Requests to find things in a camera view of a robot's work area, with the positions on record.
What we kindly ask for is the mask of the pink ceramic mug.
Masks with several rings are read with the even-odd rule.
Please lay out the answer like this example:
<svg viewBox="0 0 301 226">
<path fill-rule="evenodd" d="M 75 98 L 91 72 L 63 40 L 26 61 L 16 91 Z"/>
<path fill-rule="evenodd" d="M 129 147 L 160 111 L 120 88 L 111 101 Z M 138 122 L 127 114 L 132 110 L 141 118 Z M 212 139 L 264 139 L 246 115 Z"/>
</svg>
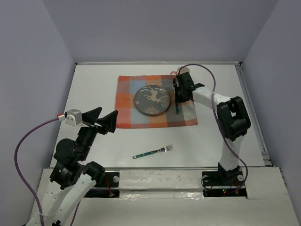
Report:
<svg viewBox="0 0 301 226">
<path fill-rule="evenodd" d="M 178 74 L 182 74 L 182 73 L 186 73 L 186 72 L 190 73 L 190 69 L 188 67 L 184 67 L 184 68 L 179 67 L 176 71 L 171 71 L 170 75 L 173 78 L 175 78 Z"/>
</svg>

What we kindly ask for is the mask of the spoon with green handle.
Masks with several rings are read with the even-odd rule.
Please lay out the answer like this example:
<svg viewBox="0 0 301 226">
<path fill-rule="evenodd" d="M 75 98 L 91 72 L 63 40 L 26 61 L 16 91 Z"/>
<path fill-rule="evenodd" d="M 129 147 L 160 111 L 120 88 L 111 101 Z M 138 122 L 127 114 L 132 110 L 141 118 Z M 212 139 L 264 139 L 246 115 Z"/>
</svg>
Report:
<svg viewBox="0 0 301 226">
<path fill-rule="evenodd" d="M 178 108 L 178 95 L 175 94 L 175 97 L 174 97 L 174 103 L 175 103 L 175 112 L 176 114 L 179 114 L 179 108 Z"/>
</svg>

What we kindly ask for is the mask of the orange grey checked cloth napkin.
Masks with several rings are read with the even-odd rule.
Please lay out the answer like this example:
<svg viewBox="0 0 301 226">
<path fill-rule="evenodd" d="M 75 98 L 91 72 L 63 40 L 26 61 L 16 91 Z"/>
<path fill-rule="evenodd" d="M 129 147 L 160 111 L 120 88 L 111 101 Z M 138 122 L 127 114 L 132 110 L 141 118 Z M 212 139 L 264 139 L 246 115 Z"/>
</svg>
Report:
<svg viewBox="0 0 301 226">
<path fill-rule="evenodd" d="M 145 115 L 135 106 L 137 91 L 150 85 L 165 88 L 171 103 L 166 112 L 159 115 Z M 119 129 L 147 129 L 168 128 L 198 125 L 195 106 L 188 101 L 178 105 L 179 113 L 175 112 L 173 78 L 170 75 L 148 76 L 119 76 L 115 109 L 118 110 L 117 128 Z"/>
</svg>

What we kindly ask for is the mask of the grey plate with deer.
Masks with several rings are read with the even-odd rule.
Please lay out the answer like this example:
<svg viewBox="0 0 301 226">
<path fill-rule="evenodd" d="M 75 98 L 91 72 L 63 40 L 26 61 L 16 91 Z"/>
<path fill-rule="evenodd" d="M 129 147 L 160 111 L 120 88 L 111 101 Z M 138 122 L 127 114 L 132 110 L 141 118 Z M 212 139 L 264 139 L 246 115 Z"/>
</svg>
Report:
<svg viewBox="0 0 301 226">
<path fill-rule="evenodd" d="M 165 88 L 158 85 L 148 85 L 137 91 L 134 101 L 141 113 L 159 115 L 169 108 L 171 97 Z"/>
</svg>

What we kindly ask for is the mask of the fork with green handle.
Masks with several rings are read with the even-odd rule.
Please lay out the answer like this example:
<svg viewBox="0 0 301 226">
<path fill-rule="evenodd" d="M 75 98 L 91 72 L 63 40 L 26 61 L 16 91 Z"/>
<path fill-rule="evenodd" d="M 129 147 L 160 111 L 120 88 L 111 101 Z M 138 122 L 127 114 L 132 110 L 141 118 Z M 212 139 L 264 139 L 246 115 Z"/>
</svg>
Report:
<svg viewBox="0 0 301 226">
<path fill-rule="evenodd" d="M 156 154 L 156 153 L 164 153 L 164 152 L 168 152 L 168 151 L 172 151 L 172 150 L 173 150 L 173 145 L 168 145 L 168 146 L 162 147 L 162 148 L 157 149 L 157 150 L 152 150 L 152 151 L 149 151 L 149 152 L 134 155 L 132 158 L 133 159 L 138 159 L 138 158 L 142 158 L 142 157 L 145 157 L 145 156 L 148 156 L 148 155 L 152 155 L 152 154 Z"/>
</svg>

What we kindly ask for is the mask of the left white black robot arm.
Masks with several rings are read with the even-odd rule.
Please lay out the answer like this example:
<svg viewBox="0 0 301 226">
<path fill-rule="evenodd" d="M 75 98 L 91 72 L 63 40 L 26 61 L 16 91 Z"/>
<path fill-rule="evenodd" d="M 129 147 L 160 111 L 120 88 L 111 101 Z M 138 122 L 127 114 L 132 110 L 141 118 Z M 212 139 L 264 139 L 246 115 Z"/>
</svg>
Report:
<svg viewBox="0 0 301 226">
<path fill-rule="evenodd" d="M 75 140 L 64 138 L 56 145 L 55 167 L 38 210 L 27 223 L 29 226 L 63 226 L 85 194 L 99 186 L 105 178 L 105 168 L 92 161 L 83 165 L 97 134 L 114 133 L 118 111 L 100 118 L 101 107 L 82 113 L 72 109 L 59 114 L 56 120 L 78 127 Z"/>
</svg>

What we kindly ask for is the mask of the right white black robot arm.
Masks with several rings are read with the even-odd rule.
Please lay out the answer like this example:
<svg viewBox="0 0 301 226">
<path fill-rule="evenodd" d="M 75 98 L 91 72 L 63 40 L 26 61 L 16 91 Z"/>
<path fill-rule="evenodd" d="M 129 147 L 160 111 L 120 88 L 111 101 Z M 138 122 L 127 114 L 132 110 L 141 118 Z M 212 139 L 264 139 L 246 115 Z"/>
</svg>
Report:
<svg viewBox="0 0 301 226">
<path fill-rule="evenodd" d="M 186 72 L 176 75 L 173 80 L 175 103 L 193 101 L 213 111 L 215 121 L 223 138 L 222 156 L 216 171 L 202 174 L 202 185 L 206 189 L 214 186 L 238 187 L 244 185 L 246 177 L 240 164 L 240 147 L 244 136 L 251 126 L 246 106 L 241 97 L 226 97 L 208 89 L 201 83 L 194 83 L 191 75 Z"/>
</svg>

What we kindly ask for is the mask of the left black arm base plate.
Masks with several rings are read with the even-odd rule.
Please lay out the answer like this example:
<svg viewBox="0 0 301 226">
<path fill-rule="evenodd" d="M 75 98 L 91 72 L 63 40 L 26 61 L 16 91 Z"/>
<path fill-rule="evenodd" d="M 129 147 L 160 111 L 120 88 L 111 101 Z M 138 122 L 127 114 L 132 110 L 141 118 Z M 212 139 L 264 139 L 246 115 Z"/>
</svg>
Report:
<svg viewBox="0 0 301 226">
<path fill-rule="evenodd" d="M 98 182 L 86 194 L 85 198 L 118 198 L 119 191 L 119 171 L 106 171 L 105 177 Z"/>
</svg>

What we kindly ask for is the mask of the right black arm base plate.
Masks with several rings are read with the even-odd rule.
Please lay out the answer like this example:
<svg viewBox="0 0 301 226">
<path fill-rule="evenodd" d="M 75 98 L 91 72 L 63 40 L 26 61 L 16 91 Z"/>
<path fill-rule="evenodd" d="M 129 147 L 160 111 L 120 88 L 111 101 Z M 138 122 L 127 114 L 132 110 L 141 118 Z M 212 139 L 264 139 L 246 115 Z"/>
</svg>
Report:
<svg viewBox="0 0 301 226">
<path fill-rule="evenodd" d="M 202 172 L 201 185 L 203 195 L 209 197 L 247 197 L 245 185 L 243 185 L 244 176 L 239 172 L 229 180 L 222 181 L 218 177 L 217 171 Z"/>
</svg>

